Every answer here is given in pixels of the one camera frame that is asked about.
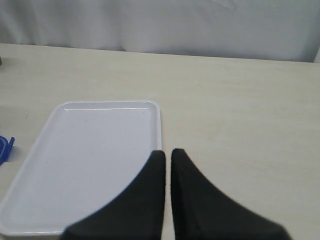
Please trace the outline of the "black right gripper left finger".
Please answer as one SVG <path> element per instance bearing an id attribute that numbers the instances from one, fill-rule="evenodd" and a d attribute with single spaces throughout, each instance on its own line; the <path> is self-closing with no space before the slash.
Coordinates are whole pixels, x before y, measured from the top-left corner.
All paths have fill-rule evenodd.
<path id="1" fill-rule="evenodd" d="M 154 150 L 134 180 L 110 203 L 68 226 L 63 240 L 160 240 L 166 196 L 166 156 Z"/>

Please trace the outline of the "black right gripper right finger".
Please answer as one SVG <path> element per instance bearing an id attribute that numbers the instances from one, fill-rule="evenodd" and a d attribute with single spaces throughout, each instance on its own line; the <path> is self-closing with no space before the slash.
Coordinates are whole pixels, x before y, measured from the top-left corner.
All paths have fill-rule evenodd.
<path id="1" fill-rule="evenodd" d="M 215 187 L 184 149 L 171 153 L 171 209 L 177 240 L 289 240 L 280 224 L 240 205 Z"/>

